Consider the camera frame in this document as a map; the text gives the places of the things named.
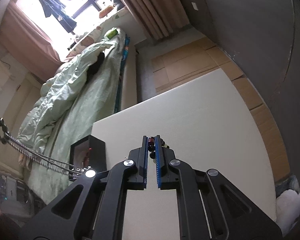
green blanket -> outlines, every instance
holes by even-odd
[[[41,106],[42,108],[53,108],[55,102],[58,102],[57,110],[55,111],[57,114],[51,114],[53,111],[50,111],[47,115],[47,120],[43,123],[45,124],[44,132],[29,135],[33,130],[27,131],[27,128],[24,128],[25,126],[23,125],[20,128],[21,134],[18,136],[18,139],[25,143],[23,138],[26,138],[27,145],[31,146],[31,143],[33,143],[35,150],[39,150],[46,156],[54,159],[68,162],[70,146],[89,135],[94,122],[114,113],[124,41],[125,33],[119,29],[119,34],[110,41],[92,44],[86,48],[81,55],[86,55],[86,58],[89,58],[88,54],[94,53],[97,47],[100,48],[100,46],[105,46],[105,44],[111,44],[111,47],[105,50],[103,64],[88,84],[84,85],[87,70],[85,66],[88,66],[88,64],[85,61],[79,61],[74,68],[75,74],[72,77],[75,76],[76,80],[80,79],[80,82],[77,85],[73,85],[72,79],[68,80],[66,82],[66,91],[68,93],[55,93],[52,98],[55,97],[54,99],[57,98],[57,100],[51,106],[47,106],[49,104],[48,100],[41,99],[43,103],[47,102],[44,106]],[[32,122],[34,116],[39,115],[33,115],[30,118],[30,122]],[[36,163],[32,164],[32,170],[26,182],[45,203],[49,203],[69,186],[69,180],[66,175],[48,170]]]

curtain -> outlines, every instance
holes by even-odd
[[[14,3],[7,6],[0,25],[0,43],[30,72],[43,81],[61,66],[51,39]]]
[[[168,37],[189,24],[180,0],[122,0],[140,23],[146,36],[156,40]]]

metal chain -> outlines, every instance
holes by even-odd
[[[24,156],[26,156],[30,160],[38,163],[39,165],[42,165],[42,166],[48,168],[48,169],[51,169],[53,171],[59,172],[59,173],[64,174],[64,175],[71,175],[72,173],[74,173],[74,174],[80,176],[82,174],[81,172],[75,171],[74,169],[70,170],[70,169],[68,169],[66,167],[62,167],[61,165],[59,165],[59,164],[57,164],[55,162],[58,162],[58,163],[61,163],[61,164],[64,164],[64,165],[68,165],[69,167],[74,167],[74,165],[72,165],[70,163],[65,163],[65,162],[62,162],[62,161],[58,161],[58,160],[55,160],[55,159],[50,158],[50,157],[47,157],[47,156],[45,156],[43,154],[35,152],[34,150],[32,150],[29,147],[25,146],[24,144],[20,143],[17,139],[15,139],[13,136],[10,135],[7,126],[4,124],[3,118],[0,119],[0,126],[2,127],[2,131],[5,134],[4,138],[0,137],[0,141],[3,144],[8,143],[10,146],[12,146],[14,149],[16,149],[18,152],[20,152],[21,154],[23,154]],[[17,144],[18,146],[22,147],[26,151],[30,152],[31,154],[36,155],[37,157],[40,157],[42,160],[46,161],[48,164],[43,163],[39,159],[37,159],[37,158],[29,155],[28,153],[24,152],[21,149],[19,149],[16,145],[14,145],[13,143],[11,143],[9,140],[11,140],[13,143]],[[56,167],[58,167],[58,168],[60,168],[62,170],[58,170],[56,168],[53,168],[49,164],[54,165],[54,166],[56,166]]]

window frame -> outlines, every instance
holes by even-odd
[[[72,18],[77,18],[85,9],[87,9],[90,5],[92,5],[94,8],[96,8],[98,11],[101,11],[101,7],[96,3],[98,0],[88,0],[85,2],[84,5],[82,5],[73,15]]]

concrete floor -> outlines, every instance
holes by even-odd
[[[156,96],[151,59],[163,55],[185,44],[203,38],[201,32],[191,27],[156,45],[148,45],[138,50],[137,55],[137,95],[138,103]]]

